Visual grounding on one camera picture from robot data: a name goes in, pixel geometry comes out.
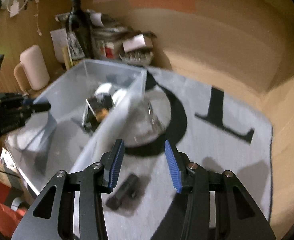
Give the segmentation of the grey mat with black letters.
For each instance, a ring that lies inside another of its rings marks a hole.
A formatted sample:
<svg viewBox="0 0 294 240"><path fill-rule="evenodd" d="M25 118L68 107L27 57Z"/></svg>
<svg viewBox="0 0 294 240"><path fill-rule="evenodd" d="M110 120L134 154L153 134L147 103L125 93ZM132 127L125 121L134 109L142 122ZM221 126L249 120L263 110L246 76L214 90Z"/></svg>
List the grey mat with black letters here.
<svg viewBox="0 0 294 240"><path fill-rule="evenodd" d="M272 126L222 90L150 67L145 94L123 129L117 185L106 187L111 149L82 171L81 239L274 239L271 205ZM184 162L177 193L165 141ZM137 195L111 210L106 201L129 174Z"/></svg>

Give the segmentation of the white folded card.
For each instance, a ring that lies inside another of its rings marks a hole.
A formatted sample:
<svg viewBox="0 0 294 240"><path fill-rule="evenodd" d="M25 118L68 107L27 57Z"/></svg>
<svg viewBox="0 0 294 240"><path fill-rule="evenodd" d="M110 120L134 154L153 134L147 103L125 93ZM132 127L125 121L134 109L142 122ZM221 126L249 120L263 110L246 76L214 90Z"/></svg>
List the white folded card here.
<svg viewBox="0 0 294 240"><path fill-rule="evenodd" d="M123 41L124 52L128 53L137 49L150 49L153 48L151 38L144 34L136 35L132 38Z"/></svg>

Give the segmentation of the stack of books and papers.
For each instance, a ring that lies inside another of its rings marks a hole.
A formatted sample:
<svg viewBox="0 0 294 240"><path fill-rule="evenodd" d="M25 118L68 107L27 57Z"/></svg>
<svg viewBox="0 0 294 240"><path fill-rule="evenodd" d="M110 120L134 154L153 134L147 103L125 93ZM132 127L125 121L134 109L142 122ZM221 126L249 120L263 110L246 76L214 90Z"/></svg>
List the stack of books and papers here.
<svg viewBox="0 0 294 240"><path fill-rule="evenodd" d="M99 60L118 60L123 40L131 29L124 26L91 29L93 53Z"/></svg>

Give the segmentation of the small black rectangular box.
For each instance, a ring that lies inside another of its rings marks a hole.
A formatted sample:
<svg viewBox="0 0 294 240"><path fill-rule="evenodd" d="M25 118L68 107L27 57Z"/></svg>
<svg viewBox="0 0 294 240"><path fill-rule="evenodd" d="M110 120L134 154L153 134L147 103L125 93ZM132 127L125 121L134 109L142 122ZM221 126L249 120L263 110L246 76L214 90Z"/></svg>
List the small black rectangular box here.
<svg viewBox="0 0 294 240"><path fill-rule="evenodd" d="M106 201L106 206L111 210L117 210L121 207L126 198L135 198L139 184L139 177L133 173L124 180L117 191Z"/></svg>

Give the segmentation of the white handheld massager device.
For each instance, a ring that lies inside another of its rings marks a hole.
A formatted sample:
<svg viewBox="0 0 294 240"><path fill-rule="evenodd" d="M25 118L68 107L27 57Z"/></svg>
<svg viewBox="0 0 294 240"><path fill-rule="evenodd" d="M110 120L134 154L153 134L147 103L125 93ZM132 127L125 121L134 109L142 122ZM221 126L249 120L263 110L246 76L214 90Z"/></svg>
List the white handheld massager device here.
<svg viewBox="0 0 294 240"><path fill-rule="evenodd" d="M95 91L94 96L109 95L114 105L118 105L126 96L127 90L125 88L116 89L110 82L102 83Z"/></svg>

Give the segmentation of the bronze metal keychain ornament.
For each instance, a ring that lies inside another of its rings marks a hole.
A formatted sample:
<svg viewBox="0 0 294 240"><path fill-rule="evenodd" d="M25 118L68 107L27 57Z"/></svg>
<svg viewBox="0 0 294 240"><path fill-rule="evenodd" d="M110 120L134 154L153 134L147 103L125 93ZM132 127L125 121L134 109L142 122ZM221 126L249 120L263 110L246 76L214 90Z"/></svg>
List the bronze metal keychain ornament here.
<svg viewBox="0 0 294 240"><path fill-rule="evenodd" d="M110 109L113 107L113 101L110 96L102 98L93 98L91 102L92 112L97 122L101 123L107 117Z"/></svg>

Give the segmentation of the dark wine bottle elephant label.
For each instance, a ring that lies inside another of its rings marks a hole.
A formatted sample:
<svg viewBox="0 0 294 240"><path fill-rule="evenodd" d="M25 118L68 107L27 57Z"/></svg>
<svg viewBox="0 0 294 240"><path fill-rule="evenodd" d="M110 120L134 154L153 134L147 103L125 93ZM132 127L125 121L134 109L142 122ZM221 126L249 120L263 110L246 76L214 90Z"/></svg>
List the dark wine bottle elephant label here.
<svg viewBox="0 0 294 240"><path fill-rule="evenodd" d="M72 60L94 58L90 18L81 8L81 0L71 0L72 8L66 21L67 41Z"/></svg>

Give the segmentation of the clear plastic storage bin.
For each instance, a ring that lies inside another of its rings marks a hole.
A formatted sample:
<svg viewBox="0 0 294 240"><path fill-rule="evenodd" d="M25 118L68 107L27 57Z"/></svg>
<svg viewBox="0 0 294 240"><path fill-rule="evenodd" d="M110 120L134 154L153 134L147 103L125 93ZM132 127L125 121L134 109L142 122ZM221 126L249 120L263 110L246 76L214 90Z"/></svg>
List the clear plastic storage bin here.
<svg viewBox="0 0 294 240"><path fill-rule="evenodd" d="M83 170L111 149L143 98L147 72L122 63L82 60L53 82L34 114L5 141L16 167L35 194L58 170Z"/></svg>

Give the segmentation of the silver metal cylinder tube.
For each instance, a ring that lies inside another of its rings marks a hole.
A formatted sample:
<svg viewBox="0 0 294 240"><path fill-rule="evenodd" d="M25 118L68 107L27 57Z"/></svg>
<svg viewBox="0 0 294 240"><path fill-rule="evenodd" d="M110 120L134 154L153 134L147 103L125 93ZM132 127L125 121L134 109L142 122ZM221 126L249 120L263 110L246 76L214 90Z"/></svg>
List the silver metal cylinder tube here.
<svg viewBox="0 0 294 240"><path fill-rule="evenodd" d="M82 114L81 123L86 132L94 132L98 127L97 120L90 108L89 99L86 99L86 105Z"/></svg>

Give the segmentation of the yellow lip balm tube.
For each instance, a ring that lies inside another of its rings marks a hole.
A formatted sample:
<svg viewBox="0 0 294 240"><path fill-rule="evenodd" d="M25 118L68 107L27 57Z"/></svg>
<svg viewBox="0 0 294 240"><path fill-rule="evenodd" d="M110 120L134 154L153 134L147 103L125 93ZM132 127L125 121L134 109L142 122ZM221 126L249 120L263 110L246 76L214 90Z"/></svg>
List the yellow lip balm tube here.
<svg viewBox="0 0 294 240"><path fill-rule="evenodd" d="M70 70L73 67L73 61L69 54L69 48L68 46L64 46L63 48L61 48L61 50L66 70Z"/></svg>

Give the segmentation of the white handwritten paper note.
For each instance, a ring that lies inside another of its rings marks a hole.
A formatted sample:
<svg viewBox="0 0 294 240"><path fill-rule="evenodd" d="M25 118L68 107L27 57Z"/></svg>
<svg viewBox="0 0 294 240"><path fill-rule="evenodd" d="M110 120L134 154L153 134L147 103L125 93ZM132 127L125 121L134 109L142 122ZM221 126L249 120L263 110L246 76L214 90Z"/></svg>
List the white handwritten paper note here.
<svg viewBox="0 0 294 240"><path fill-rule="evenodd" d="M62 48L67 46L67 33L65 29L56 29L50 32L54 47L54 54L59 63L64 63Z"/></svg>

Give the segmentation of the orange sticky note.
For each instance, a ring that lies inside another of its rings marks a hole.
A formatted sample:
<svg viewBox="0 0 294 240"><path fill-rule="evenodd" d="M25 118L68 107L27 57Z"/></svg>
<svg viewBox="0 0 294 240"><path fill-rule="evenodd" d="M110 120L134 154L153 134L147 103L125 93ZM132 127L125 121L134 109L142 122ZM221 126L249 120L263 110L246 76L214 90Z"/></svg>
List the orange sticky note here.
<svg viewBox="0 0 294 240"><path fill-rule="evenodd" d="M129 0L134 8L167 9L178 12L194 13L196 0Z"/></svg>

